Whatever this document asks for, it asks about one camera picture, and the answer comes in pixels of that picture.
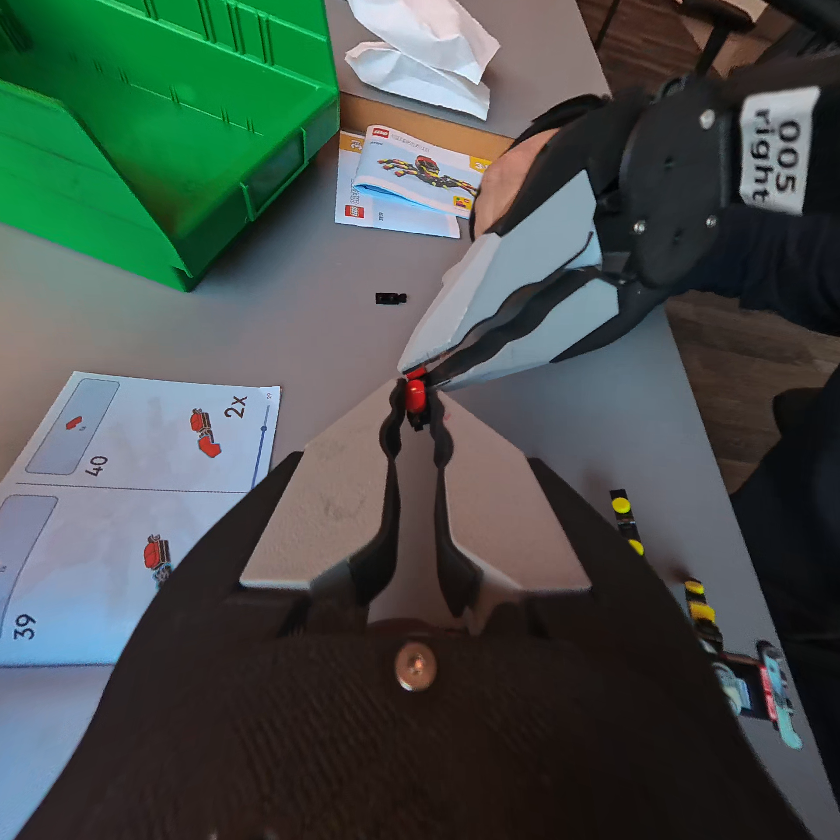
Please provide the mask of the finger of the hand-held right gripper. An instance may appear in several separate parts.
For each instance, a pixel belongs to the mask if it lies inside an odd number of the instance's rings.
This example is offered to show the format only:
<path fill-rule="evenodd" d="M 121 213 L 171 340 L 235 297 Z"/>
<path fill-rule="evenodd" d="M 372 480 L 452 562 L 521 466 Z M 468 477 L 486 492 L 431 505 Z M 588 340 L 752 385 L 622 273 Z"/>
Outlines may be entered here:
<path fill-rule="evenodd" d="M 620 312 L 617 280 L 594 266 L 559 269 L 516 292 L 498 314 L 435 366 L 435 389 L 449 391 L 551 362 Z"/>
<path fill-rule="evenodd" d="M 444 274 L 441 291 L 402 353 L 399 372 L 454 350 L 470 330 L 495 317 L 514 292 L 564 267 L 599 266 L 595 204 L 590 178 L 580 171 L 510 232 L 479 236 Z"/>

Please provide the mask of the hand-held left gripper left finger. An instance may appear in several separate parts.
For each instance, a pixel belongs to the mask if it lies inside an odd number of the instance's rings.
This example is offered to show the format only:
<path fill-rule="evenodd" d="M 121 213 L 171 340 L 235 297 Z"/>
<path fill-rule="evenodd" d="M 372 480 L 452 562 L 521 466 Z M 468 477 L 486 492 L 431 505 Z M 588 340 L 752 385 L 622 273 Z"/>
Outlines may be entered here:
<path fill-rule="evenodd" d="M 403 382 L 387 381 L 310 441 L 239 576 L 239 603 L 369 622 L 397 564 Z"/>

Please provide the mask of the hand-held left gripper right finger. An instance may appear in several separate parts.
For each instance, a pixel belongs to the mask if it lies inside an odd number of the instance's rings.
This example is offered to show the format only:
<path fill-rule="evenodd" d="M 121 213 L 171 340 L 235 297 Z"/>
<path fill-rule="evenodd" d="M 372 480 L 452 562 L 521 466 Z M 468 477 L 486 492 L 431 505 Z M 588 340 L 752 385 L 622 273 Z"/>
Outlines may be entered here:
<path fill-rule="evenodd" d="M 429 393 L 427 408 L 437 579 L 452 616 L 480 634 L 499 606 L 590 592 L 525 454 L 447 394 Z"/>

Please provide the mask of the red black lego piece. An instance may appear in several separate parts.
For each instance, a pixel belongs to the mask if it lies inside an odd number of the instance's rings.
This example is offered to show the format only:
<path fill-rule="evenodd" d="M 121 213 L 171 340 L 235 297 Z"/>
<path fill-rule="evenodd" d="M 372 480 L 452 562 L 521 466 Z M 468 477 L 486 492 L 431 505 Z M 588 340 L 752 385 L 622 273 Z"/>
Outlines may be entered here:
<path fill-rule="evenodd" d="M 427 368 L 419 366 L 405 373 L 404 394 L 406 419 L 413 430 L 424 431 L 429 423 L 430 408 L 427 394 Z"/>

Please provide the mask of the person's right forearm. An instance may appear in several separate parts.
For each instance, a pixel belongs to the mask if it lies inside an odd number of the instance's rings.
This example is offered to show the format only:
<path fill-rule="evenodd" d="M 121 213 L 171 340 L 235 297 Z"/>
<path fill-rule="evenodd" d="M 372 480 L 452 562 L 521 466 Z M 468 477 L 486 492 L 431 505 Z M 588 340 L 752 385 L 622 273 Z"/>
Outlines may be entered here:
<path fill-rule="evenodd" d="M 732 205 L 714 245 L 673 297 L 710 292 L 815 333 L 839 335 L 838 216 L 792 216 Z"/>

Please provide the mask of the spider cover lego booklet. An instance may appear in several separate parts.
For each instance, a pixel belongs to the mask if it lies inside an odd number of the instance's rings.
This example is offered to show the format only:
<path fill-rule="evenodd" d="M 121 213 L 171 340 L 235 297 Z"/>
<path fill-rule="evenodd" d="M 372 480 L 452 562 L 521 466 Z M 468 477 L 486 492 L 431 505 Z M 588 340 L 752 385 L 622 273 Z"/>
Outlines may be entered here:
<path fill-rule="evenodd" d="M 353 187 L 467 219 L 490 161 L 374 124 L 366 130 Z"/>

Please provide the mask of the blue lego instruction booklet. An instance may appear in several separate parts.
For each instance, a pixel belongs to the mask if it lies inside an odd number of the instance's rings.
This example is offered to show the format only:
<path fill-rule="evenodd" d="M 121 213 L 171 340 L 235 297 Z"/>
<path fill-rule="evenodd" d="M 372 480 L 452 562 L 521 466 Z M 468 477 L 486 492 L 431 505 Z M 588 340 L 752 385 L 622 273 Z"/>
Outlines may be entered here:
<path fill-rule="evenodd" d="M 334 221 L 362 228 L 460 239 L 456 217 L 387 192 L 359 190 L 354 177 L 364 148 L 364 136 L 339 132 L 339 162 Z"/>

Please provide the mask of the open lego instruction booklet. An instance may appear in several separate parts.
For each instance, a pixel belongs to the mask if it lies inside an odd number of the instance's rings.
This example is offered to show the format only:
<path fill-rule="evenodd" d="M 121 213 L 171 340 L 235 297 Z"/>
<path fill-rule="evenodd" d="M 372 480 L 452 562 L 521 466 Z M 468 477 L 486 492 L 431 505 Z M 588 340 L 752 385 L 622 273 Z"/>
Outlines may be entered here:
<path fill-rule="evenodd" d="M 275 386 L 75 371 L 1 489 L 1 665 L 112 665 L 269 472 Z"/>

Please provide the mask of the black yellow lego spider model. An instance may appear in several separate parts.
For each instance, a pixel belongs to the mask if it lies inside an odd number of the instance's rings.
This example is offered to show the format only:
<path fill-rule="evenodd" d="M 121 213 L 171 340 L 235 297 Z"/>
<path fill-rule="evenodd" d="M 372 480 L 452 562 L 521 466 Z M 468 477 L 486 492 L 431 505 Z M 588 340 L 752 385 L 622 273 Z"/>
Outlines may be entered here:
<path fill-rule="evenodd" d="M 795 729 L 795 708 L 781 651 L 763 639 L 754 656 L 727 651 L 704 584 L 686 578 L 683 592 L 693 632 L 733 715 L 767 721 L 786 747 L 802 750 L 804 742 Z"/>

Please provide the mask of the person's right hand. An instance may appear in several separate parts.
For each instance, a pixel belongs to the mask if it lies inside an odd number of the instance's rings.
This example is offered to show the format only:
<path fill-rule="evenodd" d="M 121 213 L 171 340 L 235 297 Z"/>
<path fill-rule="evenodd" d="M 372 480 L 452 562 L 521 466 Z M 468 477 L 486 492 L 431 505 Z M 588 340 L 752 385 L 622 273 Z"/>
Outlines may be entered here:
<path fill-rule="evenodd" d="M 487 168 L 469 220 L 471 240 L 483 235 L 511 207 L 535 159 L 556 129 L 546 130 L 510 147 Z"/>

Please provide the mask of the black office chair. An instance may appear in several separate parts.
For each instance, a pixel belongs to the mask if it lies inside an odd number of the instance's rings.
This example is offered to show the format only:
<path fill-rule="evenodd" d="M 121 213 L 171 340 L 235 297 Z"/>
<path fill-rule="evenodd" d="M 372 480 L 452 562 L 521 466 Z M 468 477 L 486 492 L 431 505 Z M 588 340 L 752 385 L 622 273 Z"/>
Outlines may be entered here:
<path fill-rule="evenodd" d="M 747 36 L 758 24 L 747 2 L 677 2 L 679 14 L 710 26 L 710 33 L 692 71 L 696 78 L 708 77 L 714 60 L 731 35 Z M 728 77 L 743 70 L 787 67 L 795 62 L 810 69 L 817 60 L 838 61 L 838 1 L 768 1 L 765 7 L 789 18 L 793 25 L 749 66 L 732 68 Z"/>

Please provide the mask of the crumpled white paper bag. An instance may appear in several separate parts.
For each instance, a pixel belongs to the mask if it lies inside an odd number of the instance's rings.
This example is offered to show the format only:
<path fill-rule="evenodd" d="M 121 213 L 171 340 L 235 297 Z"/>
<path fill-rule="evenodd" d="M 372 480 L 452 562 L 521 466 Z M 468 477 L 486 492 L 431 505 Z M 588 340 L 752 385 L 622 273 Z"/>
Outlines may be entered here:
<path fill-rule="evenodd" d="M 500 49 L 456 1 L 349 1 L 353 17 L 376 36 L 345 54 L 363 84 L 486 121 L 482 80 Z"/>

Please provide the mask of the person's leg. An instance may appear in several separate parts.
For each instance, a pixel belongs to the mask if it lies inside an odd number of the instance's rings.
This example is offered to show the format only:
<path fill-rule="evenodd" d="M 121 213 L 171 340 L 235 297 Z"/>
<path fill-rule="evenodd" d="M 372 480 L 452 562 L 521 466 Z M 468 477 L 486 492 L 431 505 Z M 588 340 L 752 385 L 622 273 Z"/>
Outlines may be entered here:
<path fill-rule="evenodd" d="M 780 439 L 731 505 L 839 797 L 839 380 L 773 399 Z"/>

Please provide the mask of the green plastic bin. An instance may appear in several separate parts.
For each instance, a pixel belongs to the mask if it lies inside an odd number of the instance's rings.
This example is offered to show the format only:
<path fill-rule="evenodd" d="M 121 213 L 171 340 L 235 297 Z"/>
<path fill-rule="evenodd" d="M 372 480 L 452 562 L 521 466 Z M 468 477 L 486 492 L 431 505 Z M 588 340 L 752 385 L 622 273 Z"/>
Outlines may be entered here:
<path fill-rule="evenodd" d="M 179 291 L 339 129 L 322 1 L 2 1 L 2 222 Z"/>

